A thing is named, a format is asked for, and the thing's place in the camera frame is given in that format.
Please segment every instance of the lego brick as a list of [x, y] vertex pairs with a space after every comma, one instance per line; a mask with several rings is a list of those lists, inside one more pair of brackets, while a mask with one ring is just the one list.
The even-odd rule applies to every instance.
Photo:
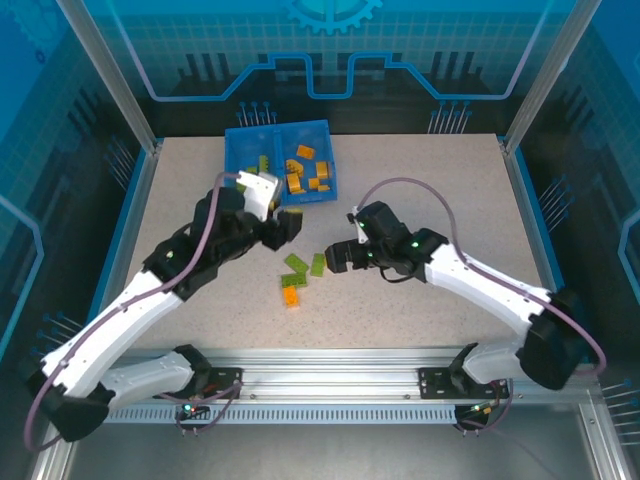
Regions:
[[329, 178], [329, 167], [327, 162], [316, 162], [316, 175], [320, 180]]
[[288, 273], [281, 275], [280, 278], [282, 280], [282, 288], [302, 288], [307, 286], [307, 275], [304, 273]]
[[269, 173], [269, 157], [266, 155], [260, 155], [258, 158], [258, 168], [261, 172]]
[[282, 289], [282, 294], [284, 295], [284, 304], [287, 308], [297, 307], [299, 305], [296, 287], [285, 287]]
[[313, 261], [311, 262], [312, 277], [322, 277], [324, 275], [325, 262], [326, 262], [326, 259], [324, 258], [324, 254], [316, 253], [313, 256]]
[[302, 165], [297, 160], [293, 160], [290, 158], [286, 161], [287, 170], [290, 172], [297, 173], [299, 177], [304, 176], [304, 165]]
[[313, 160], [313, 157], [316, 155], [316, 151], [311, 147], [298, 145], [298, 151], [296, 152], [296, 155], [301, 158], [306, 158], [307, 160]]
[[285, 258], [284, 263], [296, 273], [306, 273], [306, 271], [309, 270], [309, 265], [304, 263], [295, 253]]
[[295, 193], [295, 192], [301, 190], [301, 188], [300, 188], [300, 177], [298, 177], [297, 173], [289, 173], [287, 175], [287, 185], [289, 185], [289, 191], [291, 193]]

